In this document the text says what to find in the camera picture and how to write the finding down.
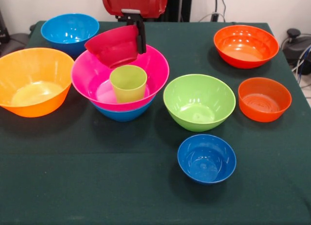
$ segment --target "small blue bowl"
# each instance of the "small blue bowl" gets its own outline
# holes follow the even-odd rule
[[[126,111],[126,112],[115,112],[115,111],[105,110],[95,105],[92,101],[91,103],[97,108],[97,110],[99,110],[103,115],[109,117],[110,119],[113,119],[119,122],[126,122],[126,121],[132,121],[136,119],[137,117],[139,117],[141,114],[143,114],[148,109],[148,107],[151,105],[153,100],[154,100],[154,97],[145,106],[140,107],[135,110]]]
[[[42,36],[54,49],[78,57],[84,44],[97,34],[99,22],[84,14],[64,14],[51,18],[41,27]]]
[[[179,146],[177,159],[188,177],[206,185],[228,179],[237,165],[231,146],[221,138],[207,134],[186,139]]]

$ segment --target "orange bowl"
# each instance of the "orange bowl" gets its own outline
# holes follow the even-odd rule
[[[247,79],[240,84],[238,93],[241,111],[259,122],[275,121],[292,103],[288,89],[269,78]]]
[[[220,29],[214,36],[214,44],[224,61],[240,69],[259,67],[271,60],[279,50],[273,35],[246,25]]]
[[[56,110],[71,85],[73,59],[55,49],[31,48],[0,58],[0,106],[22,117]]]

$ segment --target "cup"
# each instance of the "cup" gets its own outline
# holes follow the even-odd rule
[[[120,66],[111,72],[109,79],[118,103],[133,102],[144,97],[147,74],[142,68]]]

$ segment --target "red robot arm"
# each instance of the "red robot arm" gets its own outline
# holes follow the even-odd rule
[[[138,28],[137,47],[139,54],[146,52],[144,18],[158,18],[165,12],[167,0],[103,0],[104,7],[117,19]]]

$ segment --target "pink bowl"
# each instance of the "pink bowl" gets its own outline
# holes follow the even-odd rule
[[[165,57],[155,48],[147,45],[147,52],[138,55],[130,65],[143,68],[148,76],[145,97],[141,100],[119,104],[109,81],[112,69],[102,64],[88,50],[74,62],[72,84],[84,97],[100,108],[110,111],[129,111],[146,105],[166,84],[170,68]]]
[[[104,65],[116,68],[137,59],[137,35],[136,25],[118,27],[94,36],[85,47]]]

